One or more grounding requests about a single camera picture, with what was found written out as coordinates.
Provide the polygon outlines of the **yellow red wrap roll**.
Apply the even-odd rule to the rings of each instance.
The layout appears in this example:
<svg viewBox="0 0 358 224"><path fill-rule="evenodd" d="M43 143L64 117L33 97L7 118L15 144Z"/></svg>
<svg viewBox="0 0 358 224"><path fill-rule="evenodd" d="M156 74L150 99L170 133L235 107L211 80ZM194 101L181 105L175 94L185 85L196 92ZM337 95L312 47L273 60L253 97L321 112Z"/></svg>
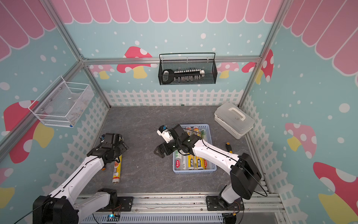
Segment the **yellow red wrap roll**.
<svg viewBox="0 0 358 224"><path fill-rule="evenodd" d="M206 159L203 159L203 161L204 161L204 169L211 169L209 161Z"/></svg>

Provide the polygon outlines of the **blue plastic basket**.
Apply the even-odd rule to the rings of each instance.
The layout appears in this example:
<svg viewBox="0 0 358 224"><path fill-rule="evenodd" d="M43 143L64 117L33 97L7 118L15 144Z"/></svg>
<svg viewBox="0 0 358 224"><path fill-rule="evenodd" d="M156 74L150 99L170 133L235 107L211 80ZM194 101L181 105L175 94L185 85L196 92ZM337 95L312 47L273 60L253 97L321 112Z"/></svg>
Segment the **blue plastic basket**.
<svg viewBox="0 0 358 224"><path fill-rule="evenodd" d="M185 128L187 126L191 127L192 132L193 132L194 127L198 127L200 131L202 129L204 129L205 130L205 135L206 135L205 141L210 143L210 144L212 144L211 133L210 133L210 128L209 128L208 124L184 124L184 125L181 125L181 127L184 129L184 131L186 131ZM211 162L209 162L211 169L201 169L201 170L196 169L196 157L195 156L194 156L194 158L195 158L194 170L176 170L175 169L175 158L174 158L174 156L175 156L175 152L173 154L173 168L172 169L173 169L174 173L176 173L176 174L213 173L213 172L215 172L217 170L216 165L211 163Z"/></svg>

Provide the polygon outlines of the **clear white wrap roll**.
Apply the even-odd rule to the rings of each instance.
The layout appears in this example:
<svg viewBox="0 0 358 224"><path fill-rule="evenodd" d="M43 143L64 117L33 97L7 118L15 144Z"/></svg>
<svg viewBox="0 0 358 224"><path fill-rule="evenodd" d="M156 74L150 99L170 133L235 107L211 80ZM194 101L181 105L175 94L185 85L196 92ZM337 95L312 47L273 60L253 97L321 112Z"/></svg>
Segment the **clear white wrap roll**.
<svg viewBox="0 0 358 224"><path fill-rule="evenodd" d="M200 131L200 136L201 136L201 138L202 138L203 140L206 139L206 135L205 135L205 130L204 130L204 129L202 129L202 130Z"/></svg>

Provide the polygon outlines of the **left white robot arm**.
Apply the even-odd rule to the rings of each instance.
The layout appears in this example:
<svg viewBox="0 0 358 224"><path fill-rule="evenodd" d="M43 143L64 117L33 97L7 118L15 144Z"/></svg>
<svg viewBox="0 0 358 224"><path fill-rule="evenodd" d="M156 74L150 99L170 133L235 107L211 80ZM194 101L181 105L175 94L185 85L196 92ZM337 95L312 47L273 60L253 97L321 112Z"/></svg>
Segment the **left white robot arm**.
<svg viewBox="0 0 358 224"><path fill-rule="evenodd" d="M102 188L93 196L76 200L94 175L106 164L119 162L128 150L121 134L106 133L101 142L86 156L81 165L48 196L39 196L33 203L34 224L79 224L100 209L120 211L115 189Z"/></svg>

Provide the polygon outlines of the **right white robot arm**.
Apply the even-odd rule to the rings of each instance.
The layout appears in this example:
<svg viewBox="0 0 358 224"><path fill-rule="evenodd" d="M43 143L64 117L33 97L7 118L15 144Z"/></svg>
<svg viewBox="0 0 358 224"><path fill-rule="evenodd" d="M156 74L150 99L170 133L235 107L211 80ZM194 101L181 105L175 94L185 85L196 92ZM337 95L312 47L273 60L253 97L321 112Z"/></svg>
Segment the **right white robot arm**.
<svg viewBox="0 0 358 224"><path fill-rule="evenodd" d="M159 157L164 158L175 151L183 155L197 156L215 164L230 175L231 183L218 196L225 205L231 205L239 198L250 200L260 185L262 175L249 154L237 155L217 148L198 135L189 136L180 125L171 129L161 126L157 134L164 139L164 142L154 150Z"/></svg>

